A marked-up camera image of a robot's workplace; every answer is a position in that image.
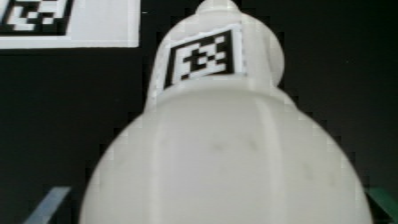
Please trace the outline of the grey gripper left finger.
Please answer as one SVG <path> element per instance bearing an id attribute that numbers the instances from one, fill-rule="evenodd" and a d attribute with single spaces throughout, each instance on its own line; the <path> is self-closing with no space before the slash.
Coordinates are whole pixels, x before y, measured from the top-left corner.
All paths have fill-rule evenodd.
<path id="1" fill-rule="evenodd" d="M 71 188 L 67 186 L 55 186 L 49 189 L 23 224 L 49 224 L 69 191 Z"/>

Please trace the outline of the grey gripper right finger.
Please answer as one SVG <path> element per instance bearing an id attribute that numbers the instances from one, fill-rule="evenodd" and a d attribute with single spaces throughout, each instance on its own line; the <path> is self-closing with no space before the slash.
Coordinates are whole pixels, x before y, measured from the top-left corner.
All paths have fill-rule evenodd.
<path id="1" fill-rule="evenodd" d="M 369 187 L 366 189 L 375 224 L 398 224 L 398 201 L 385 189 Z"/>

